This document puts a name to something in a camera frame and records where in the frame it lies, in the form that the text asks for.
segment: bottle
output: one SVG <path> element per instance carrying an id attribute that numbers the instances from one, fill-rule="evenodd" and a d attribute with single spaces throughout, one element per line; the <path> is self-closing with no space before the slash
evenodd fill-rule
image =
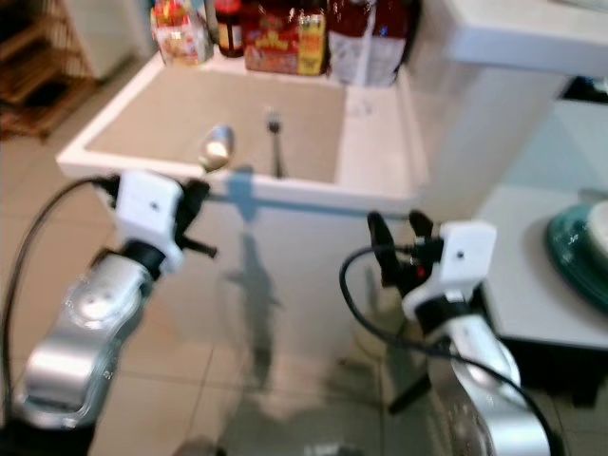
<path id="1" fill-rule="evenodd" d="M 243 55 L 240 0 L 216 0 L 219 52 L 226 57 Z"/>

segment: plate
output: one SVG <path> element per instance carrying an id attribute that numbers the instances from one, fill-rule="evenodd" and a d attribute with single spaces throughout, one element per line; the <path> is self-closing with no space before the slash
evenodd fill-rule
<path id="1" fill-rule="evenodd" d="M 545 244 L 551 262 L 566 281 L 608 314 L 608 272 L 594 261 L 587 233 L 593 207 L 574 206 L 553 218 L 547 225 Z"/>
<path id="2" fill-rule="evenodd" d="M 608 11 L 608 0 L 561 0 L 589 10 Z"/>

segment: countertop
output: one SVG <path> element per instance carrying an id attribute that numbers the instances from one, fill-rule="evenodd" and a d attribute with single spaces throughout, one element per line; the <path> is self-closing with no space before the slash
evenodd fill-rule
<path id="1" fill-rule="evenodd" d="M 570 288 L 543 245 L 556 214 L 607 198 L 607 124 L 608 106 L 558 102 L 478 214 L 498 227 L 484 289 L 499 335 L 608 349 L 608 315 Z"/>
<path id="2" fill-rule="evenodd" d="M 178 179 L 201 176 L 196 163 L 155 161 L 89 150 L 87 145 L 164 68 L 154 56 L 129 84 L 61 152 L 57 162 L 73 177 L 144 168 Z M 248 73 L 252 77 L 289 80 L 302 84 L 335 84 L 326 77 L 302 78 L 247 72 L 242 59 L 226 59 L 216 51 L 213 59 L 193 70 Z M 253 177 L 255 198 L 287 204 L 312 204 L 340 210 L 378 209 L 405 214 L 428 180 L 428 165 L 420 128 L 410 99 L 409 77 L 401 69 L 397 83 L 388 88 L 347 88 L 346 115 L 334 182 L 276 180 Z M 228 171 L 207 176 L 217 196 L 228 192 L 234 179 Z"/>
<path id="3" fill-rule="evenodd" d="M 608 74 L 608 13 L 553 0 L 427 2 L 452 59 L 571 75 Z"/>

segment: food package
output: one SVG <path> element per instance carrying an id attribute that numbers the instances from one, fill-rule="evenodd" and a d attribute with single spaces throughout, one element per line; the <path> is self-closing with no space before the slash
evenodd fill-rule
<path id="1" fill-rule="evenodd" d="M 331 77 L 356 86 L 390 86 L 409 20 L 403 0 L 329 0 Z"/>
<path id="2" fill-rule="evenodd" d="M 240 18 L 248 69 L 306 76 L 324 71 L 323 9 L 254 2 L 243 5 Z"/>
<path id="3" fill-rule="evenodd" d="M 188 0 L 157 0 L 150 21 L 166 65 L 199 65 L 213 55 L 207 25 Z"/>

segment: spoon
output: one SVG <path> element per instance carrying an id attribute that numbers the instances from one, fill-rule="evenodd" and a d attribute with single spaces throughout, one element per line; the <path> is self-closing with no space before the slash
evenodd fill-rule
<path id="1" fill-rule="evenodd" d="M 215 126 L 204 139 L 199 152 L 202 170 L 213 173 L 223 168 L 235 152 L 235 132 L 229 125 Z"/>

